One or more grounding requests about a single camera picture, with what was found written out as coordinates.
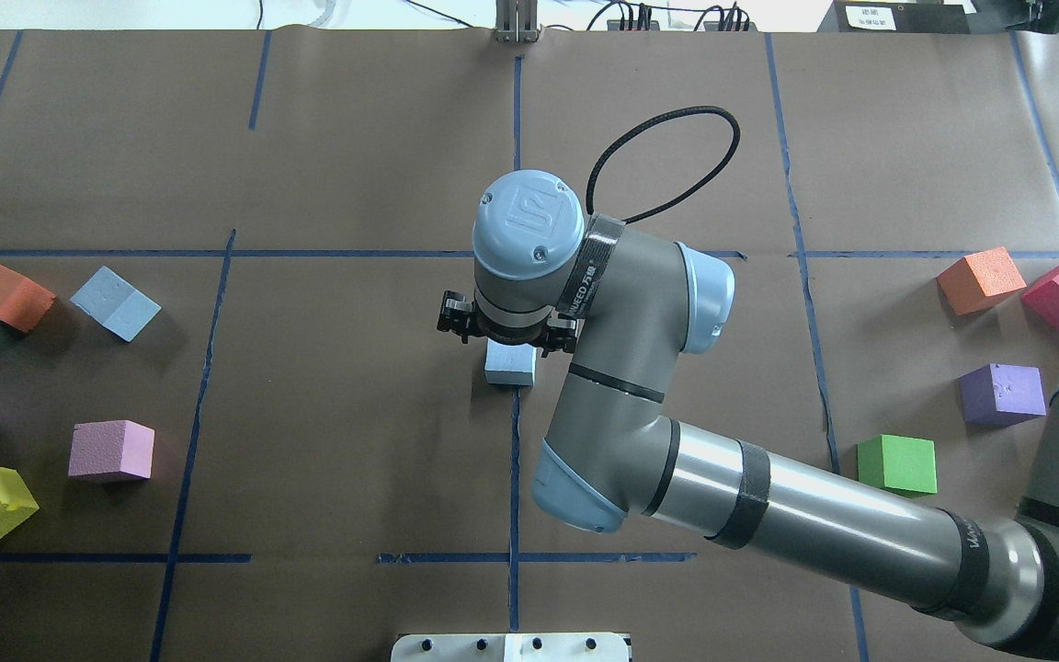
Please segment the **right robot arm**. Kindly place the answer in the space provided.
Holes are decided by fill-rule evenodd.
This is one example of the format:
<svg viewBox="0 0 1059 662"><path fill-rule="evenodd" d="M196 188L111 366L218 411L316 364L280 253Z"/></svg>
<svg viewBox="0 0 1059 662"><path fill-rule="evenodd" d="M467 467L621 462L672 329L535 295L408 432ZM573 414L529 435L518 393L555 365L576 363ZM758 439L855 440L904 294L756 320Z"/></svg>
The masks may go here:
<svg viewBox="0 0 1059 662"><path fill-rule="evenodd" d="M548 514L611 533L639 512L1059 659L1059 384L1016 516L979 524L663 414L678 357L726 323L722 260L587 212L538 169L484 190L472 243L474 305L446 296L441 330L572 355L534 475Z"/></svg>

